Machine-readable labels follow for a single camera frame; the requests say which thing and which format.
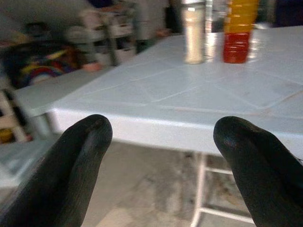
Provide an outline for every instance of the orange liquid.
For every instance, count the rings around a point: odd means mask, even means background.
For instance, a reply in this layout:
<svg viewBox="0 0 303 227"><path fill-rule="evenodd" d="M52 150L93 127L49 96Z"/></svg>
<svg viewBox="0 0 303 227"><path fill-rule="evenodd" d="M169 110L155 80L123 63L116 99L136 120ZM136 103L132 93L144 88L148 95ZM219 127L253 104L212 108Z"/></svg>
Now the orange liquid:
<svg viewBox="0 0 303 227"><path fill-rule="evenodd" d="M223 60L244 63L249 52L250 31L257 17L258 0L229 0L224 23Z"/></svg>

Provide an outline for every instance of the bottle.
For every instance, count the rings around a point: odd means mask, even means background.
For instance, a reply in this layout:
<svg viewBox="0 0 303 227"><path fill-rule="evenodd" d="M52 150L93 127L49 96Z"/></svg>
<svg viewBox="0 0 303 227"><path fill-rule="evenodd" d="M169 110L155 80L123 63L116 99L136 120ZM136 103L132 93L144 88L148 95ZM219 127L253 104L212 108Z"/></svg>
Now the bottle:
<svg viewBox="0 0 303 227"><path fill-rule="evenodd" d="M199 64L204 61L205 1L182 0L182 4L182 18L186 39L185 62L188 64Z"/></svg>
<svg viewBox="0 0 303 227"><path fill-rule="evenodd" d="M224 62L246 61L250 31L253 29L257 11L258 0L228 0L228 13L224 22Z"/></svg>

